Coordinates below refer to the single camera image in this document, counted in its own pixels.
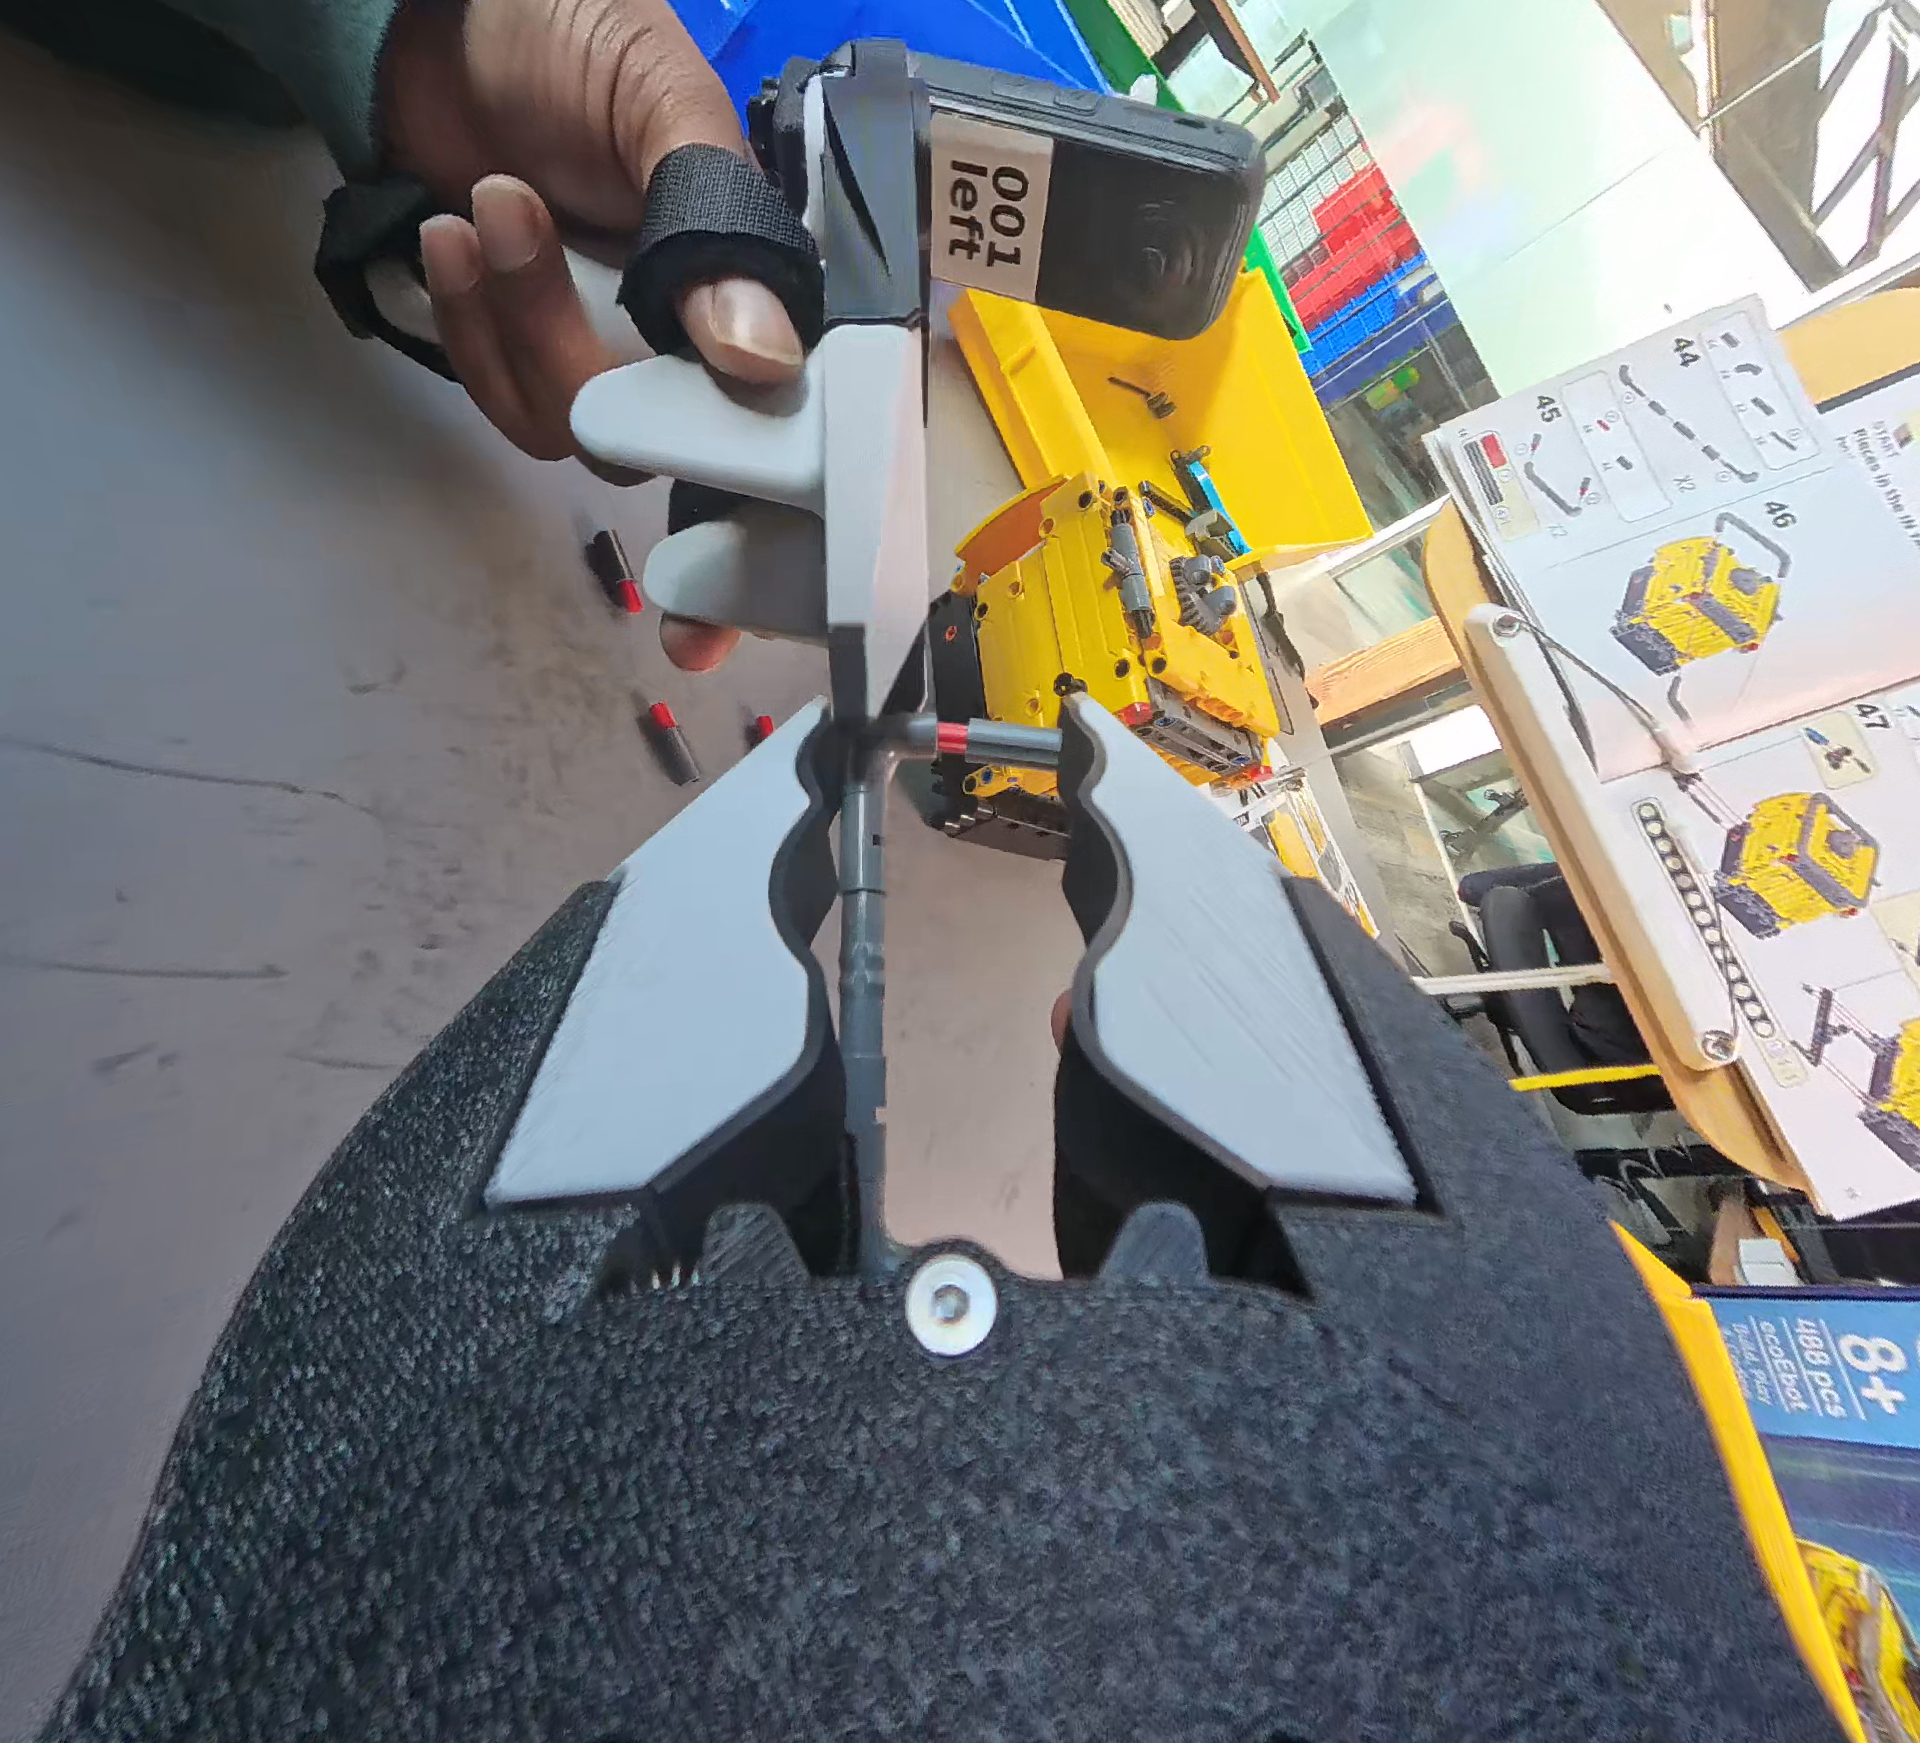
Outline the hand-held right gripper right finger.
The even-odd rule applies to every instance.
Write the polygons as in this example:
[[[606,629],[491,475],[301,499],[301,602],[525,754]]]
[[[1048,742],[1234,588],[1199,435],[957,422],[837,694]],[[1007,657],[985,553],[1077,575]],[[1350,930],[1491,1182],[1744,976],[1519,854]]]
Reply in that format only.
[[[1083,943],[1055,1082],[1062,1274],[1098,1276],[1159,1203],[1223,1277],[1299,1277],[1286,1210],[1417,1211],[1421,1162],[1301,915],[1308,883],[1092,699],[1060,731]]]

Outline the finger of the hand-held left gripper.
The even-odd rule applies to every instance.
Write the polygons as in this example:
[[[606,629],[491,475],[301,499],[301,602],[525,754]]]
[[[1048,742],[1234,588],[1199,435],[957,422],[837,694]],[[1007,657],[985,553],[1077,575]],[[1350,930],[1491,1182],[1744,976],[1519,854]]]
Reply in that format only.
[[[825,642],[837,723],[869,723],[931,602],[925,333],[841,324],[821,341]]]

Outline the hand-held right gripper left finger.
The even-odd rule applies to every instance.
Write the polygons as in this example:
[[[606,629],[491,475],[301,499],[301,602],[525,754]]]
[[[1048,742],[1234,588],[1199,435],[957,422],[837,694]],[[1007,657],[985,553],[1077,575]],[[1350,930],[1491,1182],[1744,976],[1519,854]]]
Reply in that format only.
[[[844,1060],[814,941],[837,901],[841,742],[810,701],[611,876],[611,904],[485,1187],[491,1211],[623,1208],[643,1274],[763,1206],[848,1271]]]

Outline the grey lego handle assembly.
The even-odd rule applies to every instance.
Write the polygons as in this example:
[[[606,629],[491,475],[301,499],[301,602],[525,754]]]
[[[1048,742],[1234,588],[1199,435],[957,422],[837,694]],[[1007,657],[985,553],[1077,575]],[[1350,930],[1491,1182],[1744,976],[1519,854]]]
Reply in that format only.
[[[846,745],[839,779],[837,882],[837,1044],[846,1079],[855,1214],[853,1268],[883,1280],[900,1251],[885,1226],[887,1074],[885,1005],[885,830],[898,767],[941,749],[938,718],[896,715],[862,726]]]

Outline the yellow lego vehicle model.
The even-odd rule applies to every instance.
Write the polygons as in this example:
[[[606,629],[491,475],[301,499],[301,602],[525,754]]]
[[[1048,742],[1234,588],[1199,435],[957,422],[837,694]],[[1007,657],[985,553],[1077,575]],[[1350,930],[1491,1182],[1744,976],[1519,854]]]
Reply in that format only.
[[[1153,480],[1083,473],[1007,502],[931,608],[934,714],[1055,729],[1083,696],[1185,783],[1249,799],[1278,779],[1290,718],[1223,537]]]

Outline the yellow plastic bin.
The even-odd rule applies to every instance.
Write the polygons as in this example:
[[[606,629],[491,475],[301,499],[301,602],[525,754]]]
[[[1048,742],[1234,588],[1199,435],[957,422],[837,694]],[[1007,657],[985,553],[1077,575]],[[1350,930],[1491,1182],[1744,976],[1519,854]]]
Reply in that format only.
[[[1622,1226],[1612,1224],[1611,1230],[1685,1363],[1736,1508],[1788,1632],[1842,1732],[1848,1740],[1867,1741],[1869,1732],[1845,1680],[1842,1654],[1828,1635],[1799,1541],[1772,1477],[1739,1377],[1720,1340],[1713,1312]]]
[[[1207,445],[1223,502],[1264,566],[1374,533],[1281,309],[1254,272],[1192,340],[985,292],[957,294],[949,328],[1026,488],[1096,475],[1180,492],[1170,457]],[[1166,390],[1178,414],[1156,420],[1109,376]]]

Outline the blue and black lego piece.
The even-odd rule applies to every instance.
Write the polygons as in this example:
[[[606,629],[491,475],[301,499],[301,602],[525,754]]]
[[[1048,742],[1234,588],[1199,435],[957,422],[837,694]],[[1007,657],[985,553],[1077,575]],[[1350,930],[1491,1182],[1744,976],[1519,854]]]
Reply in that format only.
[[[1184,528],[1199,551],[1217,556],[1222,562],[1234,562],[1245,556],[1248,545],[1214,480],[1209,458],[1212,446],[1207,445],[1176,450],[1170,457],[1170,466],[1192,510]]]

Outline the blue lego kit box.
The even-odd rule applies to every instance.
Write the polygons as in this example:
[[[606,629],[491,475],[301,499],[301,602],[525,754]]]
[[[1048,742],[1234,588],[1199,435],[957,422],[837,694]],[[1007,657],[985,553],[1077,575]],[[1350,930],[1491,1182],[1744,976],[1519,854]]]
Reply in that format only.
[[[1865,1738],[1919,1738],[1916,1288],[1703,1296]]]

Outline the yellow sticker sheet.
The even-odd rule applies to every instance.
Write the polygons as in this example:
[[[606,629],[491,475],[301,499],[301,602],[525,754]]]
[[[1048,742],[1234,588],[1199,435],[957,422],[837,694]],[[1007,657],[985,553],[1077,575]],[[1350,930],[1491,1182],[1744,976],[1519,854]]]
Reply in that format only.
[[[1369,897],[1299,766],[1261,772],[1242,787],[1217,791],[1215,801],[1237,827],[1274,851],[1288,876],[1329,892],[1356,927],[1381,939]]]

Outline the green plastic bin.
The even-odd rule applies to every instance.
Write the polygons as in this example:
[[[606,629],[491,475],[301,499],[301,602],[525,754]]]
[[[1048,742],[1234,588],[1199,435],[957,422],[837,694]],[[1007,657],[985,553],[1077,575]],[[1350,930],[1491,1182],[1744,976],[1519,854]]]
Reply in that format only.
[[[1185,113],[1185,105],[1181,105],[1168,79],[1150,60],[1109,0],[1062,2],[1111,90],[1137,101],[1153,99],[1161,109]],[[1301,358],[1308,355],[1308,332],[1288,297],[1279,266],[1265,244],[1261,227],[1254,227],[1249,236],[1244,266],[1264,278],[1281,309],[1295,352]]]

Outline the red and blue drawer cabinet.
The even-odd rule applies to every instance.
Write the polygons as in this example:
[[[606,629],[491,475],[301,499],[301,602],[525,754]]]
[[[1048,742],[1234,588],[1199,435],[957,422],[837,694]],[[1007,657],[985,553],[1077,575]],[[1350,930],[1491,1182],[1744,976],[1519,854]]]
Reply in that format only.
[[[1459,340],[1439,268],[1341,101],[1269,140],[1257,244],[1326,409],[1412,392]]]

